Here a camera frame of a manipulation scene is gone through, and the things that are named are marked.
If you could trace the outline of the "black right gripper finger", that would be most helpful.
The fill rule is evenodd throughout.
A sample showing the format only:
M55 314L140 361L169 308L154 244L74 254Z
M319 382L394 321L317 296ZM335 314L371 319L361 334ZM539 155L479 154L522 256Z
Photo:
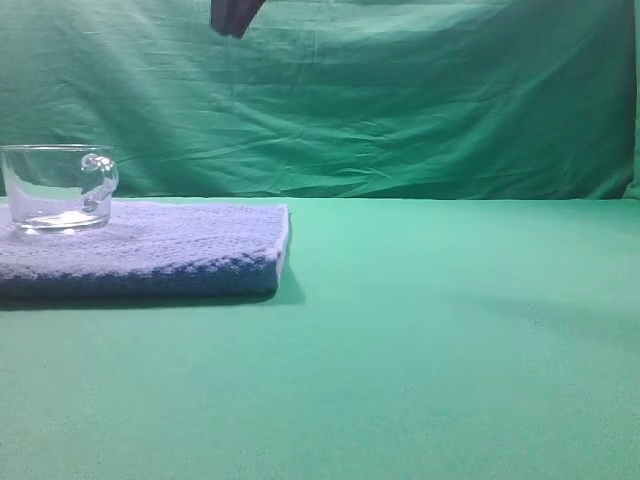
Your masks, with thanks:
M241 39L265 0L212 0L210 27L222 36Z

